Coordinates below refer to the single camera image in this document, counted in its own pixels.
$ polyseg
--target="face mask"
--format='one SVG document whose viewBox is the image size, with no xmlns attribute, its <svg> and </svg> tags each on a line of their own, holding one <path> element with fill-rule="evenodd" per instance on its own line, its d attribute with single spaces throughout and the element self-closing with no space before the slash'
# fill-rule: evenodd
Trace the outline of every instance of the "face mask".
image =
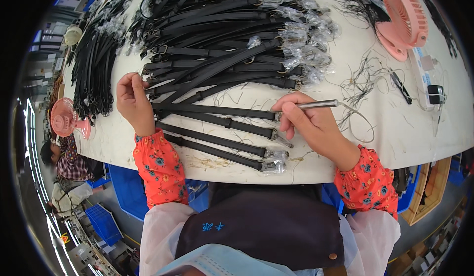
<svg viewBox="0 0 474 276">
<path fill-rule="evenodd" d="M 296 276 L 287 266 L 252 258 L 220 244 L 206 244 L 160 269 L 155 276 L 179 275 L 195 267 L 208 276 Z"/>
</svg>

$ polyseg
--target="woman's left hand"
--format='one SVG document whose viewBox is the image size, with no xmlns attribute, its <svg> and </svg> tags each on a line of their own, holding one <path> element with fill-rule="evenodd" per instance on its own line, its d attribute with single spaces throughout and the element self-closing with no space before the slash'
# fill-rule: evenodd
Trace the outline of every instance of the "woman's left hand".
<svg viewBox="0 0 474 276">
<path fill-rule="evenodd" d="M 153 108 L 146 98 L 148 83 L 137 72 L 129 72 L 117 83 L 117 110 L 135 129 L 137 136 L 155 134 Z"/>
</svg>

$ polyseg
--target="woman's right hand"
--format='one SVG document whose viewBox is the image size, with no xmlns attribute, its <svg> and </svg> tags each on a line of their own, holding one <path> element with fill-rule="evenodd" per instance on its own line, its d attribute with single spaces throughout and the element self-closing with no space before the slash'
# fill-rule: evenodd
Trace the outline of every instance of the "woman's right hand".
<svg viewBox="0 0 474 276">
<path fill-rule="evenodd" d="M 153 108 L 146 98 L 148 83 L 137 72 L 129 72 L 117 83 L 117 110 L 135 129 L 137 136 L 155 134 Z"/>
<path fill-rule="evenodd" d="M 333 161 L 341 171 L 349 171 L 358 163 L 359 148 L 339 131 L 329 107 L 300 110 L 296 104 L 315 101 L 301 92 L 280 98 L 272 110 L 282 110 L 280 131 L 292 139 L 296 128 L 313 151 Z"/>
</svg>

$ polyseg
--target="floral sleeve cover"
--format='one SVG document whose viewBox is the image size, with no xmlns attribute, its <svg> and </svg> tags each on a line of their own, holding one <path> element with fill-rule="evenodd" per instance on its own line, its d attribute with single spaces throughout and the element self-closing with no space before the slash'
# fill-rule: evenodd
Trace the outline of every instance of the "floral sleeve cover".
<svg viewBox="0 0 474 276">
<path fill-rule="evenodd" d="M 133 157 L 138 173 L 145 181 L 146 203 L 153 206 L 167 202 L 188 204 L 184 184 L 184 168 L 172 145 L 164 138 L 163 131 L 151 136 L 135 134 Z"/>
<path fill-rule="evenodd" d="M 394 172 L 385 169 L 373 149 L 359 145 L 360 159 L 350 171 L 336 170 L 334 184 L 344 204 L 357 211 L 383 210 L 398 219 L 398 195 L 392 182 Z"/>
</svg>

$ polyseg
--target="black apron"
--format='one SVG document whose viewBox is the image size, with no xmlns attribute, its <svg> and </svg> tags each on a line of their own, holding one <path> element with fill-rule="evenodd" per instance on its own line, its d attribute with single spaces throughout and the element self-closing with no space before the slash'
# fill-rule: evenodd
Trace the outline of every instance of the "black apron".
<svg viewBox="0 0 474 276">
<path fill-rule="evenodd" d="M 184 224 L 175 258 L 216 243 L 292 271 L 344 268 L 339 217 L 333 206 L 302 191 L 275 186 L 242 190 L 226 199 L 218 190 L 214 196 L 221 196 L 218 203 L 211 202 L 209 209 Z"/>
</svg>

